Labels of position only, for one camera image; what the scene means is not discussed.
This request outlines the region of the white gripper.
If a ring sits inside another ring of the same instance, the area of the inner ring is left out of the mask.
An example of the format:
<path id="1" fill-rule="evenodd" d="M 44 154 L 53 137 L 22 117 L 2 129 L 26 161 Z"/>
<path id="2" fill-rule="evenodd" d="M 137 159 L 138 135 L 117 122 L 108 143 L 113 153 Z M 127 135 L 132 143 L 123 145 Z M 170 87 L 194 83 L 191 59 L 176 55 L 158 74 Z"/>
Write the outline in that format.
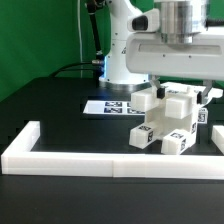
<path id="1" fill-rule="evenodd" d="M 205 8 L 153 8 L 129 19 L 127 27 L 126 66 L 152 75 L 158 99 L 164 88 L 157 76 L 204 80 L 198 104 L 208 101 L 212 80 L 224 80 L 224 25 L 208 26 Z"/>

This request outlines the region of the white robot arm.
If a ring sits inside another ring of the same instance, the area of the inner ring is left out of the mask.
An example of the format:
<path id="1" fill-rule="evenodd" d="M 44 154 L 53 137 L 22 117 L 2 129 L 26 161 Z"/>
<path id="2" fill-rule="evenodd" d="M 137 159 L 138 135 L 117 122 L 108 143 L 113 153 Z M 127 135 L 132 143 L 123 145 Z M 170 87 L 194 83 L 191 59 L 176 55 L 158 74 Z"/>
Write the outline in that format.
<path id="1" fill-rule="evenodd" d="M 209 0 L 153 0 L 143 13 L 130 0 L 87 0 L 86 8 L 96 30 L 95 13 L 108 7 L 111 49 L 104 55 L 96 42 L 97 57 L 104 61 L 104 85 L 129 89 L 150 83 L 156 96 L 165 97 L 160 76 L 201 79 L 203 102 L 215 80 L 224 81 L 224 20 L 208 17 Z"/>

